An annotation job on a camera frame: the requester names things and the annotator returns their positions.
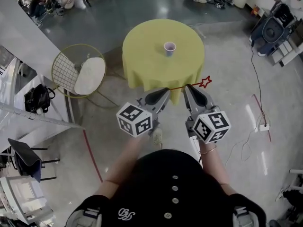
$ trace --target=gray floor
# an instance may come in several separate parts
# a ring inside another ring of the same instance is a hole
[[[40,27],[60,49],[68,45],[89,44],[102,53],[120,46],[136,25],[155,18],[169,18],[187,25],[243,21],[251,19],[244,9],[192,0],[90,0],[86,10],[71,9],[64,16],[48,16]]]
[[[211,76],[213,82],[207,87],[207,92],[227,113],[232,124],[226,138],[218,143],[224,163],[233,149],[226,166],[231,185],[259,204],[268,219],[277,219],[289,204],[285,200],[275,202],[276,196],[283,186],[290,184],[289,169],[300,168],[303,162],[302,61],[296,58],[281,68],[272,66],[267,58],[256,55],[253,58],[262,88],[263,109],[271,123],[270,142],[266,132],[254,131],[254,121],[259,123],[260,110],[253,94],[259,98],[259,90],[250,62],[251,49],[247,35],[241,31],[210,34],[203,31],[203,27],[195,29],[204,35],[206,57],[201,78]],[[122,74],[121,65],[115,70]],[[133,102],[142,90],[130,89],[127,82],[118,77],[106,77],[101,88],[103,94],[120,105],[126,101]],[[99,94],[93,94],[90,99],[99,105],[107,105]],[[83,108],[82,125],[86,128],[92,152],[104,176],[122,151],[128,136],[118,128],[117,108],[101,109],[87,100],[79,103]],[[195,156],[185,129],[187,116],[183,97],[178,105],[169,103],[161,113],[164,148],[178,149]],[[241,159],[241,147],[250,132],[253,133],[249,144],[243,148]],[[100,181],[81,130],[69,129],[45,142],[45,145],[49,146],[49,150],[43,152],[43,159],[59,157],[61,162],[43,169],[43,177],[56,174],[58,179],[42,182],[41,186],[54,210],[55,226],[63,226],[75,207],[97,190]],[[142,154],[155,150],[148,144]]]

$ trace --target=round table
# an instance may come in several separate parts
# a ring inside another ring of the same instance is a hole
[[[165,42],[176,50],[167,57]],[[133,28],[123,42],[123,68],[130,88],[170,89],[196,83],[204,65],[204,45],[198,34],[185,24],[170,19],[154,19]],[[173,90],[173,104],[181,89]]]

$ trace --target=red star marker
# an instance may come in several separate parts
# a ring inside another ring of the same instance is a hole
[[[206,88],[207,85],[208,85],[209,83],[211,83],[212,81],[213,81],[213,80],[210,79],[210,76],[208,76],[207,78],[202,79],[202,83],[200,83],[199,87],[204,87],[204,88]]]

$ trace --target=black handbag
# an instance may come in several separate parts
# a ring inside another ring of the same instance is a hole
[[[37,109],[41,108],[43,113],[48,111],[48,107],[51,105],[51,99],[56,96],[53,90],[39,84],[37,87],[30,89],[28,93],[24,95],[25,110],[36,114]]]

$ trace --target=paper cup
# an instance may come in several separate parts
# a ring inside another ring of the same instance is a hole
[[[172,56],[175,49],[176,49],[176,44],[173,43],[173,42],[166,42],[164,44],[164,49],[165,49],[165,52],[166,52],[166,56]]]

